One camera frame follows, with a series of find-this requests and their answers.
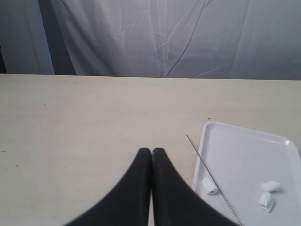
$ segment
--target wall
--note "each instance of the wall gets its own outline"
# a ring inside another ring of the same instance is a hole
[[[54,74],[38,0],[0,1],[0,45],[8,73]]]

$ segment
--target beige table surface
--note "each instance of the beige table surface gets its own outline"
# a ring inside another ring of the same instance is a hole
[[[191,186],[185,135],[198,145],[208,118],[301,146],[300,117],[301,81],[0,75],[0,225],[70,221],[142,146],[164,147]]]

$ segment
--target white tray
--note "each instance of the white tray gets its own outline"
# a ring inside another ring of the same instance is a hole
[[[244,226],[301,225],[301,159],[298,147],[268,133],[219,122],[203,128],[199,153]],[[233,222],[220,194],[207,195],[202,179],[209,177],[199,158],[193,190]],[[275,180],[283,191],[273,194],[271,213],[259,205],[261,183]]]

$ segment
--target thin metal rod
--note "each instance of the thin metal rod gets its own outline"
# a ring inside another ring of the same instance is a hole
[[[234,210],[232,209],[230,203],[229,203],[228,200],[226,199],[224,193],[221,191],[221,188],[220,188],[220,187],[218,186],[218,184],[216,183],[216,180],[215,180],[215,178],[213,177],[212,173],[210,172],[210,170],[208,169],[208,167],[207,167],[206,164],[204,163],[204,161],[203,161],[201,155],[198,153],[198,151],[197,151],[196,147],[194,146],[192,140],[189,138],[188,135],[186,135],[186,136],[187,136],[189,142],[191,143],[191,145],[193,146],[193,149],[194,149],[195,152],[198,154],[199,159],[201,160],[203,166],[206,168],[206,170],[207,170],[207,172],[209,173],[211,179],[212,179],[213,182],[215,183],[215,185],[216,185],[216,187],[217,187],[217,190],[221,193],[222,197],[224,198],[225,202],[227,203],[227,206],[228,206],[229,209],[231,210],[233,216],[235,217],[235,220],[236,220],[237,223],[241,226],[241,223],[240,223],[239,219],[237,218],[236,214],[234,213]]]

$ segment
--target white curtain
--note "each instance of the white curtain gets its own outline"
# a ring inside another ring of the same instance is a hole
[[[300,0],[51,0],[77,74],[301,79]]]

